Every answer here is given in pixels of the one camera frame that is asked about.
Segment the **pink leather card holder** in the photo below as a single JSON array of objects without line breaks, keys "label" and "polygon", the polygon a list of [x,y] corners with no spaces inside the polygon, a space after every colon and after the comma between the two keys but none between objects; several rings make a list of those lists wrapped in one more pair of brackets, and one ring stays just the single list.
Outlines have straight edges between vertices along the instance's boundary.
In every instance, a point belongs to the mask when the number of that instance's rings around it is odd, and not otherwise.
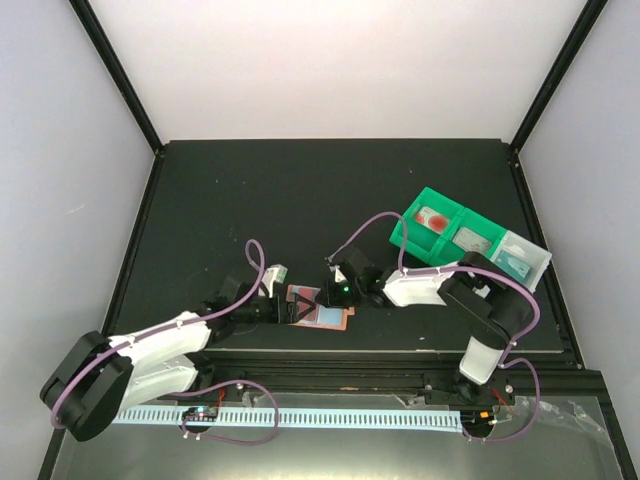
[{"label": "pink leather card holder", "polygon": [[[286,297],[289,293],[291,293],[292,286],[293,285],[288,286]],[[311,307],[311,306],[303,305],[302,303],[299,303],[299,304],[289,303],[289,305],[297,305],[299,308]],[[299,323],[292,324],[292,325],[297,327],[305,327],[305,328],[345,331],[347,329],[349,318],[355,314],[355,309],[353,307],[325,308],[321,305],[318,305],[315,301],[313,306],[315,307],[315,312],[312,317],[310,317],[308,320],[303,320]]]}]

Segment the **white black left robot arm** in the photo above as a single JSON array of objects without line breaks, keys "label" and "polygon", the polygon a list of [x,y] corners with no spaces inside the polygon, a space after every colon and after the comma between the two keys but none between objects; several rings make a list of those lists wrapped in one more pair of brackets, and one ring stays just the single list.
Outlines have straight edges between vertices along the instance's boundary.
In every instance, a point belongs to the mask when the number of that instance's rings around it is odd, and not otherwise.
[{"label": "white black left robot arm", "polygon": [[271,267],[258,282],[227,278],[220,292],[176,317],[137,332],[81,336],[42,387],[54,428],[87,441],[122,411],[166,395],[207,397],[213,372],[190,356],[241,324],[295,325],[313,304],[286,287]]}]

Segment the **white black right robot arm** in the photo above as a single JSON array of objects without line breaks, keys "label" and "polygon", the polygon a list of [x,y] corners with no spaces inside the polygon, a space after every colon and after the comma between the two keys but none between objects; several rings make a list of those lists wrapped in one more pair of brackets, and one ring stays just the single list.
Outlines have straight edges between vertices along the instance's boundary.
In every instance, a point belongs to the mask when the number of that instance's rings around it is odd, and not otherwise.
[{"label": "white black right robot arm", "polygon": [[506,366],[510,350],[540,319],[532,292],[476,252],[439,267],[383,270],[359,249],[348,247],[328,265],[333,275],[316,295],[324,307],[438,305],[463,321],[470,338],[454,388],[467,403],[479,402],[490,392],[494,371]]}]

